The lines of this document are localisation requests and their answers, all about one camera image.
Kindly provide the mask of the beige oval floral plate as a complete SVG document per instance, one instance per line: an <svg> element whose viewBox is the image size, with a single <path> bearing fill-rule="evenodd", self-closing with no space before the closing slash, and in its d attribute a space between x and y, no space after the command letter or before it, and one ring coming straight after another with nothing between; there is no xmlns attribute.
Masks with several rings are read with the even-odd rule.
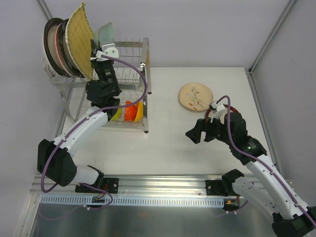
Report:
<svg viewBox="0 0 316 237"><path fill-rule="evenodd" d="M201 83L188 83L179 92L181 105L195 112L208 110L213 98L211 89Z"/></svg>

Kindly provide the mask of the teal square plate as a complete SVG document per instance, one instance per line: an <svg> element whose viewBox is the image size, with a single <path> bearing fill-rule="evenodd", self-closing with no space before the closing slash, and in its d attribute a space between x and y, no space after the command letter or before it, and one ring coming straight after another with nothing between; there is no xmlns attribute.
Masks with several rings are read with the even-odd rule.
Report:
<svg viewBox="0 0 316 237"><path fill-rule="evenodd" d="M93 36L95 42L103 45L114 43L114 30L112 22L107 23L106 25L101 26L96 30Z"/></svg>

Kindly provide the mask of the cream plate dark patterned rim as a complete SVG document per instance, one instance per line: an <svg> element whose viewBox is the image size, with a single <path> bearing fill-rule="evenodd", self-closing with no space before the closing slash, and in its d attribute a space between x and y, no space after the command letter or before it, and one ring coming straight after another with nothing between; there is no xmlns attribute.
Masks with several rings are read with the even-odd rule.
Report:
<svg viewBox="0 0 316 237"><path fill-rule="evenodd" d="M63 55L63 58L68 66L68 68L72 72L72 76L77 76L78 78L83 78L83 75L81 74L81 71L77 68L75 65L74 61L72 60L70 56L70 52L67 48L66 44L66 39L65 39L65 34L66 34L66 26L68 23L69 19L65 19L60 27L59 30L59 44L60 44L60 49Z"/></svg>

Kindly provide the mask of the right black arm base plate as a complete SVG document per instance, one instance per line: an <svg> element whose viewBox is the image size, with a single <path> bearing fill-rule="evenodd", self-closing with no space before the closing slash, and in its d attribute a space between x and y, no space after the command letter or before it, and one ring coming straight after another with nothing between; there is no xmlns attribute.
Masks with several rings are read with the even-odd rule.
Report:
<svg viewBox="0 0 316 237"><path fill-rule="evenodd" d="M205 190L207 196L223 196L225 194L221 180L206 180Z"/></svg>

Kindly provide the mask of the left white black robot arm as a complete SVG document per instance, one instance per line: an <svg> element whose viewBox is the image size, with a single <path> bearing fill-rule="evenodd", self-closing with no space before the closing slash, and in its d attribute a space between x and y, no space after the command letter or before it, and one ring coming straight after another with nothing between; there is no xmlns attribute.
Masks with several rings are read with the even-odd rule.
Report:
<svg viewBox="0 0 316 237"><path fill-rule="evenodd" d="M39 143L37 169L42 174L42 181L49 178L62 187L71 182L86 183L96 193L104 186L101 171L75 164L74 157L88 136L117 113L121 90L113 68L112 59L119 57L115 43L100 42L92 49L91 57L92 67L98 75L97 80L91 80L85 86L91 106L68 131L53 141L44 139Z"/></svg>

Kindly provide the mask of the yellow woven bamboo mat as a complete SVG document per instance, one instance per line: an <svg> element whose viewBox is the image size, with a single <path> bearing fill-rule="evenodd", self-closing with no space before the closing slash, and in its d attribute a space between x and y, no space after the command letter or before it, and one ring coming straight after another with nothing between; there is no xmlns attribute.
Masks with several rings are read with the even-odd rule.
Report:
<svg viewBox="0 0 316 237"><path fill-rule="evenodd" d="M90 62L91 40L93 31L85 12L85 2L73 12L66 25L65 40L77 69L89 80L93 79L93 68Z"/></svg>

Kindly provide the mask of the pink and cream floral plate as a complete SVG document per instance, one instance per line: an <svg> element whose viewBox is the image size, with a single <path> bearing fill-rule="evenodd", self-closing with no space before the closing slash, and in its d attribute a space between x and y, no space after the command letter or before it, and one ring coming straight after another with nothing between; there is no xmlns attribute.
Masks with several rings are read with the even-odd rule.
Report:
<svg viewBox="0 0 316 237"><path fill-rule="evenodd" d="M57 26L57 29L56 29L56 32L55 32L55 50L56 50L56 55L57 55L57 58L58 58L58 62L59 62L59 65L62 67L62 69L68 74L68 76L70 77L72 74L71 74L71 70L70 68L68 67L67 63L65 62L63 56L62 56L62 53L61 53L61 49L60 49L60 45L59 45L59 36L58 36L58 32L59 32L59 29L60 29L60 26L61 24L59 24Z"/></svg>

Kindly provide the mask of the cream plate with metallic rim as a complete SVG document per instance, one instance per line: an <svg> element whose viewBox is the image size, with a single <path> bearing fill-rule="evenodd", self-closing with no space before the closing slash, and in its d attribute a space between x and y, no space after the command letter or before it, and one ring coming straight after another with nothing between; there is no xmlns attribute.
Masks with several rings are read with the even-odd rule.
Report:
<svg viewBox="0 0 316 237"><path fill-rule="evenodd" d="M69 77L60 65L55 50L55 33L62 22L63 20L60 18L51 18L47 21L43 32L43 48L45 58L53 71L61 76Z"/></svg>

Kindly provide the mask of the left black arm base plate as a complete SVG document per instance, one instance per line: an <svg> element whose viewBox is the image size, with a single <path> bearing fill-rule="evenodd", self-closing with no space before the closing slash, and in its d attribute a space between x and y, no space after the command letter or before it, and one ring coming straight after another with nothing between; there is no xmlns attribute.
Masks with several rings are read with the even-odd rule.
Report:
<svg viewBox="0 0 316 237"><path fill-rule="evenodd" d="M109 192L110 194L117 194L118 189L119 189L119 178L101 177L91 186L97 189L105 190ZM100 191L96 191L95 189L92 189L83 185L76 185L75 192L76 193L101 193Z"/></svg>

